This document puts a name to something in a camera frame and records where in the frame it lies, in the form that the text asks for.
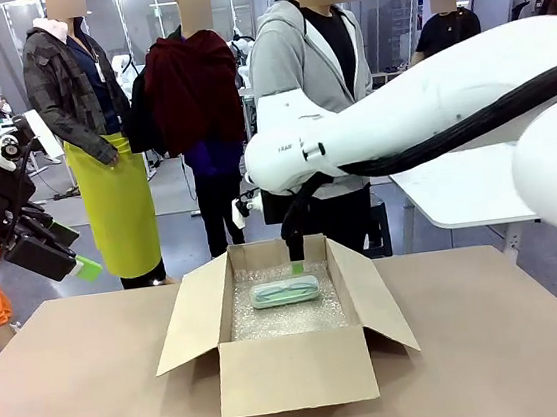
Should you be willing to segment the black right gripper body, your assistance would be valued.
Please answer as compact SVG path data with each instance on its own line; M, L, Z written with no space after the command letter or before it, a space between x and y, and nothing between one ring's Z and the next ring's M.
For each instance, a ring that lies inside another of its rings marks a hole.
M275 195L262 190L261 201L266 225L280 225L280 235L288 241L303 236L304 198L299 194Z

